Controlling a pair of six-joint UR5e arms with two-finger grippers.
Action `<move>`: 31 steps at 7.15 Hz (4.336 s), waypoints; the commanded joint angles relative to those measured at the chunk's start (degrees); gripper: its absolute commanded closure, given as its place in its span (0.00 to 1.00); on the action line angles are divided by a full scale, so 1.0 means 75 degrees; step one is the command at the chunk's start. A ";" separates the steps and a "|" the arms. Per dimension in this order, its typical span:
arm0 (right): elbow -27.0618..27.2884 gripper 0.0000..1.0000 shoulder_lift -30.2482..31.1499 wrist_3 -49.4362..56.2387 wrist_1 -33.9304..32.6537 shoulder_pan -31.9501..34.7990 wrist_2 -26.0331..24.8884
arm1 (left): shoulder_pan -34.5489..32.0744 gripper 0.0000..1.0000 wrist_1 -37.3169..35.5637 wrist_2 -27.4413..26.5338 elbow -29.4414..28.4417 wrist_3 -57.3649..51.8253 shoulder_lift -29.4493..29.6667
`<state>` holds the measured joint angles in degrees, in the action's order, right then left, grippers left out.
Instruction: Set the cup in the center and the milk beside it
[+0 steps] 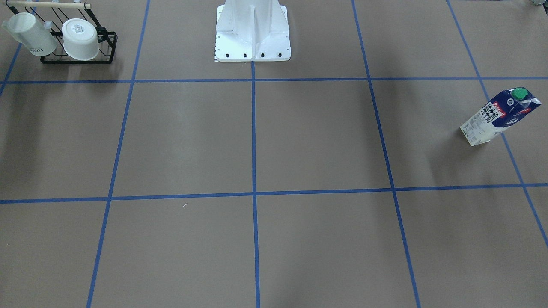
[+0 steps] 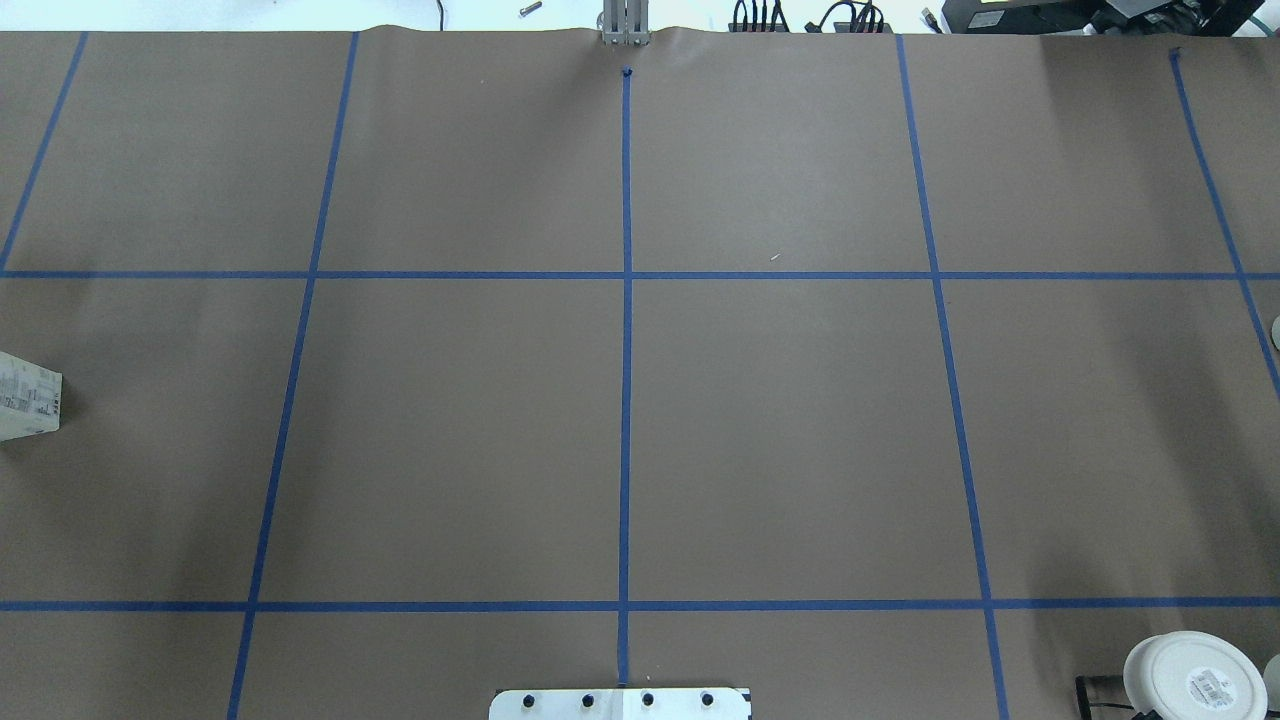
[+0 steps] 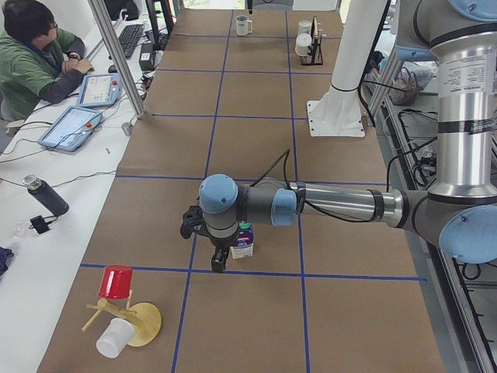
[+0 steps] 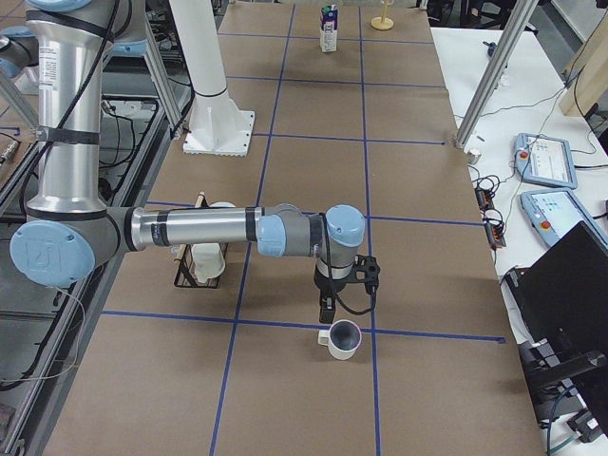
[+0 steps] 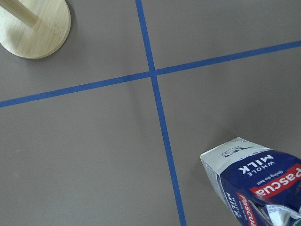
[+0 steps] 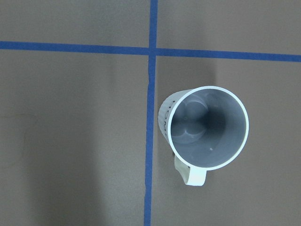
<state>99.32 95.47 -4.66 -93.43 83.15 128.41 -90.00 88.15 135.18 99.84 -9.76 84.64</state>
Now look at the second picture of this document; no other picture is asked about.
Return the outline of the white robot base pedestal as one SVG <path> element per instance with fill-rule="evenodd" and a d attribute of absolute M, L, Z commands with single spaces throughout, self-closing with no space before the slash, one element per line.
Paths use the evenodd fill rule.
<path fill-rule="evenodd" d="M 512 689 L 489 719 L 751 719 L 750 691 L 732 687 Z"/>

